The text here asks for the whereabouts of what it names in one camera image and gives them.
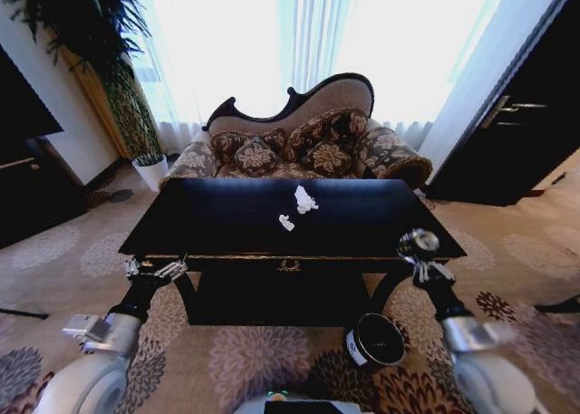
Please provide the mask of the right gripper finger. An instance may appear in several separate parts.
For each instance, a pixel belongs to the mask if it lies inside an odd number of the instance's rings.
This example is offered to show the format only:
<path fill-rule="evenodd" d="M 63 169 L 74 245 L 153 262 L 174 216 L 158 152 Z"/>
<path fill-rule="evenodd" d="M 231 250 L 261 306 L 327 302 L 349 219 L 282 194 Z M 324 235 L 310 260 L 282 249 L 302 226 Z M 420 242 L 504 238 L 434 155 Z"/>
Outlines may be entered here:
<path fill-rule="evenodd" d="M 431 231 L 416 228 L 399 240 L 397 254 L 412 265 L 434 260 L 440 248 L 438 237 Z"/>
<path fill-rule="evenodd" d="M 455 281 L 454 274 L 444 265 L 435 261 L 419 261 L 413 266 L 413 280 L 418 283 L 427 283 L 431 280 L 445 279 Z"/>

